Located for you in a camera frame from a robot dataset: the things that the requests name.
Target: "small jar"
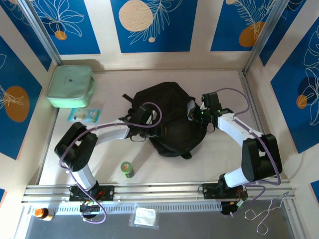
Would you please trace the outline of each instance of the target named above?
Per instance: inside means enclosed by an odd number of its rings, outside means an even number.
[[[53,219],[55,213],[52,209],[48,208],[39,208],[35,210],[34,215],[43,221],[50,221]]]

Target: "orange bottle cap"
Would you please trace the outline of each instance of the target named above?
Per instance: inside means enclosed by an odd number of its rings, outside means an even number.
[[[37,218],[41,218],[44,214],[44,210],[42,208],[39,208],[37,210],[35,210],[34,212],[34,215],[37,217]]]

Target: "small green can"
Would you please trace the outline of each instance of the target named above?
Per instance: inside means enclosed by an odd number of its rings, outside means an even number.
[[[133,166],[130,162],[122,163],[121,171],[124,173],[125,177],[127,178],[132,178],[134,176]]]

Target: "small packet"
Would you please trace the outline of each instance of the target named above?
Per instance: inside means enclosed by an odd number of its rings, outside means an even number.
[[[136,205],[130,216],[129,226],[159,229],[159,214],[155,209],[148,209]]]
[[[100,113],[101,110],[75,108],[71,110],[68,121],[96,123],[96,121],[98,121]]]

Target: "white wall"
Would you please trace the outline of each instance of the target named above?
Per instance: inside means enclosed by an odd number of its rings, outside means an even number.
[[[33,112],[23,146],[17,160],[0,153],[0,188],[7,191],[0,208],[0,238],[13,238],[20,218],[21,199],[26,185],[37,176],[39,162],[46,147],[55,109],[45,97],[46,88],[54,71],[49,72],[20,35],[7,14],[0,7],[0,35],[42,85],[42,92]]]
[[[264,111],[266,124],[277,138],[284,172],[296,189],[298,207],[313,239],[319,238],[319,205],[310,183],[319,177],[319,144],[301,154],[297,153],[270,81],[318,16],[318,0],[307,0],[265,68],[258,59],[248,74],[253,92],[259,98]]]
[[[111,1],[84,0],[84,2],[101,54],[63,55],[62,59],[67,60],[66,64],[90,64],[95,71],[119,69],[243,69],[250,55],[250,51],[210,52],[224,0],[198,0],[190,52],[134,54],[122,54],[120,51]]]

